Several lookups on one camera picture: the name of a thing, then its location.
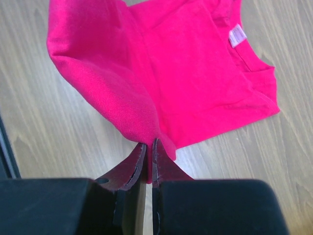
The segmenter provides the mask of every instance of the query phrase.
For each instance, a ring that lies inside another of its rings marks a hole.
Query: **white label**
[[[233,48],[238,46],[246,39],[246,34],[243,29],[237,24],[230,32],[229,32],[229,41]]]

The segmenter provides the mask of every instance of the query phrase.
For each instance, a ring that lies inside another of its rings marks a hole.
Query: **garment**
[[[175,150],[279,112],[274,67],[232,47],[241,0],[51,0],[61,75],[124,137]]]

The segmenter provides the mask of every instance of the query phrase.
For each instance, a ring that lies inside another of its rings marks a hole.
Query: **dark edge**
[[[21,175],[0,116],[0,178],[3,177],[16,179]]]

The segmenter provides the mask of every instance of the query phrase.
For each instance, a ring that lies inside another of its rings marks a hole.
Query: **gray wooden floor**
[[[57,72],[46,51],[48,0],[0,0],[0,112],[23,177],[96,178],[134,142]],[[292,234],[313,234],[313,1],[243,0],[245,32],[276,66],[281,113],[177,151],[195,178],[257,178]],[[148,186],[144,234],[152,233]]]

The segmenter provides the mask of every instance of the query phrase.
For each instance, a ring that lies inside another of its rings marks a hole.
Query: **wooden table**
[[[48,0],[0,1],[0,112],[21,175],[95,178],[135,146],[57,72],[45,45]],[[292,234],[313,233],[313,1],[243,0],[252,47],[276,66],[281,113],[177,151],[195,178],[257,178]],[[148,186],[144,234],[152,233]]]

